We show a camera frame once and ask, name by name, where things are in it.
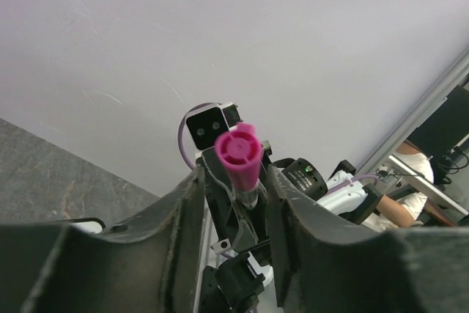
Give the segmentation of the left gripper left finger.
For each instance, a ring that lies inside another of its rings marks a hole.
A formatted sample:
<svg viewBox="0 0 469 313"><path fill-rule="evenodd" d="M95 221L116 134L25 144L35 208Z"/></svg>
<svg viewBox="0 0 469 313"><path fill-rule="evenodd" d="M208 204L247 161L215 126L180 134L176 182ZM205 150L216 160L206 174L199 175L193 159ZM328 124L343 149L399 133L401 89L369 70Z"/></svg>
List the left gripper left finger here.
<svg viewBox="0 0 469 313"><path fill-rule="evenodd" d="M48 222L1 226L3 312L195 312L204 172L100 234Z"/></svg>

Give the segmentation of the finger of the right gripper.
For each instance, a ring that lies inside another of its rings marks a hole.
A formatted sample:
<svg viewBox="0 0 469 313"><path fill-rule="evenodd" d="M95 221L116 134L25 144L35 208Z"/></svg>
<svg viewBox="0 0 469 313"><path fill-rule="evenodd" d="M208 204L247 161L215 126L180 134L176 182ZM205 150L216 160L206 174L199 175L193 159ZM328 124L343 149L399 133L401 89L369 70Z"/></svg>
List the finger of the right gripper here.
<svg viewBox="0 0 469 313"><path fill-rule="evenodd" d="M205 171L205 196L218 241L227 240L222 251L248 251L256 245L256 231L248 211L235 196L235 190L215 148L202 152L199 159Z"/></svg>
<svg viewBox="0 0 469 313"><path fill-rule="evenodd" d="M272 147L270 145L270 142L268 140L264 140L261 142L261 147L263 151L263 156L261 160L261 169L259 173L259 180L264 181L266 176L267 176L267 170L269 165L272 164L271 162L271 155L273 154Z"/></svg>

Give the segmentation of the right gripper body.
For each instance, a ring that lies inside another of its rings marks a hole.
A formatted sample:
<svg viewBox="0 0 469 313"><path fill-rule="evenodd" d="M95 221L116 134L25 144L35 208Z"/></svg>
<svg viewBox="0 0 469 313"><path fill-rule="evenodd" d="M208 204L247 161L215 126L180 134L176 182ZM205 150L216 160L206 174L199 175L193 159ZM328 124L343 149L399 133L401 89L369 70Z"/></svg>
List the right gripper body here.
<svg viewBox="0 0 469 313"><path fill-rule="evenodd" d="M218 235L215 249L219 253L243 253L268 245L267 203L263 196L253 210L247 210L238 200L231 202L226 195L209 195L208 207Z"/></svg>

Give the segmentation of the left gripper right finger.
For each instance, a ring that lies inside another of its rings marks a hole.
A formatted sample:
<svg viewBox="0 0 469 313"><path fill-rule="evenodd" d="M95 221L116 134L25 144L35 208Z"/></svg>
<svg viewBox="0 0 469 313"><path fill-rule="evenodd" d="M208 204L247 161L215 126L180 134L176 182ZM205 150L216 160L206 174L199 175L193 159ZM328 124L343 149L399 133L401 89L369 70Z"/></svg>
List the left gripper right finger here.
<svg viewBox="0 0 469 313"><path fill-rule="evenodd" d="M468 229L373 232L276 168L265 179L277 304L286 312L466 312Z"/></svg>

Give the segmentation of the magenta marker cap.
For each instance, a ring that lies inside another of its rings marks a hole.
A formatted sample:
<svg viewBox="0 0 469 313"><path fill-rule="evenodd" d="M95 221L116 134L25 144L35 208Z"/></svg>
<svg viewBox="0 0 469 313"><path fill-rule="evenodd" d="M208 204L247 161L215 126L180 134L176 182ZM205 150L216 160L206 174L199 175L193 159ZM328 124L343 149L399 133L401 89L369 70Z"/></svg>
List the magenta marker cap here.
<svg viewBox="0 0 469 313"><path fill-rule="evenodd" d="M248 192L259 179L263 149L253 125L240 122L236 129L215 140L215 153L237 191Z"/></svg>

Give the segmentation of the white marker pen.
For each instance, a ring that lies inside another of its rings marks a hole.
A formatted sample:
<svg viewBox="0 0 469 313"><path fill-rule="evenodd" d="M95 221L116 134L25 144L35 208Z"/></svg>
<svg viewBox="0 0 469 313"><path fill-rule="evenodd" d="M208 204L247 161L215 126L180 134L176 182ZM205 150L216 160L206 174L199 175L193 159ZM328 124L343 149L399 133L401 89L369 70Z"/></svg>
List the white marker pen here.
<svg viewBox="0 0 469 313"><path fill-rule="evenodd" d="M247 191L236 190L236 198L247 210L253 210L262 195L262 184L257 180L253 188Z"/></svg>

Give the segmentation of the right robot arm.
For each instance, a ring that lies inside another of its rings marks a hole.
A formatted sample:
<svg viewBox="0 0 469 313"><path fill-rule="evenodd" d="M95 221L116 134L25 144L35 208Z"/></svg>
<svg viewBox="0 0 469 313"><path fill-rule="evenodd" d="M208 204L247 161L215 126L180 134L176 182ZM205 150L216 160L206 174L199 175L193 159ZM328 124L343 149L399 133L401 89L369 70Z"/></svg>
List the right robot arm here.
<svg viewBox="0 0 469 313"><path fill-rule="evenodd" d="M358 213L377 192L361 186L363 199L337 210L320 173L306 160L270 161L266 147L254 190L232 185L238 167L225 167L214 149L197 163L205 174L205 196L219 238L216 251L235 256L203 272L201 312L250 312L259 304L265 275L273 269L276 301L286 312L377 312L388 289L377 246Z"/></svg>

